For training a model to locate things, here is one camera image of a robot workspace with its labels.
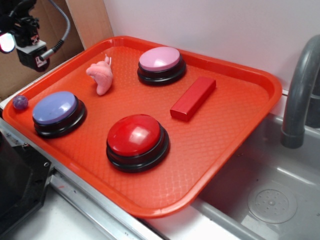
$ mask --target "orange tray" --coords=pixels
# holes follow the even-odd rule
[[[149,86],[138,80],[139,58],[160,44],[119,36],[106,39],[60,66],[21,94],[24,111],[12,101],[3,118],[19,132],[130,214],[157,218],[190,204],[234,151],[268,114],[282,94],[273,75],[235,63],[179,50],[187,64],[185,76],[170,85]],[[103,96],[86,75],[92,64],[112,58],[113,83]],[[170,115],[170,108],[197,80],[216,80],[216,89],[190,121]],[[72,133],[39,137],[32,120],[35,105],[58,91],[70,91],[87,108],[84,123]],[[118,120],[146,114],[168,132],[170,152],[156,167],[141,173],[116,170],[106,156],[109,129]]]

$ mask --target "drain cover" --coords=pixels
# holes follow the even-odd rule
[[[295,215],[297,200],[286,187],[267,183],[249,193],[248,207],[257,219],[269,224],[281,224]]]

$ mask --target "button cap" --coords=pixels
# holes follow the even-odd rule
[[[151,72],[165,71],[179,63],[180,52],[169,46],[152,48],[143,53],[139,63],[144,70]]]
[[[76,106],[76,97],[71,92],[59,91],[38,102],[33,109],[32,116],[38,124],[50,125],[68,117]]]
[[[149,115],[125,117],[109,130],[107,143],[110,149],[124,157],[141,155],[152,149],[161,135],[157,120]]]

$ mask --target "red wooden block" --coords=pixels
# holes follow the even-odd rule
[[[170,109],[171,117],[189,121],[216,88],[216,80],[201,76]]]

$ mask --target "pink figurine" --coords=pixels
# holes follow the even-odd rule
[[[110,66],[111,58],[105,55],[104,61],[91,64],[85,71],[97,83],[96,93],[100,96],[105,94],[111,87],[114,76]]]

